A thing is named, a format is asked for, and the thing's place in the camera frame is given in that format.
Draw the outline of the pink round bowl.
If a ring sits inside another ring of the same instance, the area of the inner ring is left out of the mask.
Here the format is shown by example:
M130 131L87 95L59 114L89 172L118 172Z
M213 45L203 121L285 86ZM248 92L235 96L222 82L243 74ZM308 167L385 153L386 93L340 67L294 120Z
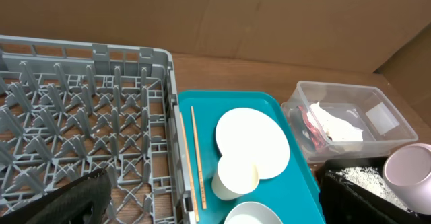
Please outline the pink round bowl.
M430 145L414 143L394 152L385 162L383 179L409 209L430 214Z

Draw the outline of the rice pile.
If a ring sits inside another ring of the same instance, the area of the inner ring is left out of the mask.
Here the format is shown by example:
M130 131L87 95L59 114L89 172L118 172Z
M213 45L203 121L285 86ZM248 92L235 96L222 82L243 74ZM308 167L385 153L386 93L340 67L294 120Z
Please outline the rice pile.
M385 199L387 202L409 212L409 209L387 186L375 167L349 167L336 172L359 187Z

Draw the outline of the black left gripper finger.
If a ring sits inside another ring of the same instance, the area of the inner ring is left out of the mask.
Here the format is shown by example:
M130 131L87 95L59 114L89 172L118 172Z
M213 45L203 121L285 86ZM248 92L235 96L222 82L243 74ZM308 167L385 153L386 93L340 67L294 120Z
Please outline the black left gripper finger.
M111 201L112 184L97 169L1 217L2 223L101 223Z

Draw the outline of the white napkin waste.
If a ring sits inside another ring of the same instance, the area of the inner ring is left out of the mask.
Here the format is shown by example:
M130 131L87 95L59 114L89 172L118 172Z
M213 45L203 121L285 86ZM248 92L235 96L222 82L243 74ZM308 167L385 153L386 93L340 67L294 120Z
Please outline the white napkin waste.
M307 113L308 121L323 132L332 141L363 141L363 130L352 126L348 121L337 118L320 107L320 102L310 105Z

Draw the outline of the red snack wrapper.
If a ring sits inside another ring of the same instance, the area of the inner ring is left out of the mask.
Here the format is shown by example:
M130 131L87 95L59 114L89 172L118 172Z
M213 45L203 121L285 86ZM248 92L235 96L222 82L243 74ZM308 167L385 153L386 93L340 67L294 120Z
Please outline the red snack wrapper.
M298 109L300 111L300 116L302 121L304 122L306 129L308 131L308 136L311 139L311 141L314 144L314 148L317 151L322 151L323 148L326 145L326 141L324 140L322 134L319 132L319 130L317 129L317 127L315 127L310 120L308 119L307 116L307 111L304 109L303 106L298 106Z

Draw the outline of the white paper cup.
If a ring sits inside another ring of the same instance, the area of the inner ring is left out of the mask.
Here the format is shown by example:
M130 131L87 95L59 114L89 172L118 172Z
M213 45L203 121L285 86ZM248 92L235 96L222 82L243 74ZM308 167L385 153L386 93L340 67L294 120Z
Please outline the white paper cup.
M229 201L253 192L259 182L259 171L250 159L223 155L213 175L211 189L220 200Z

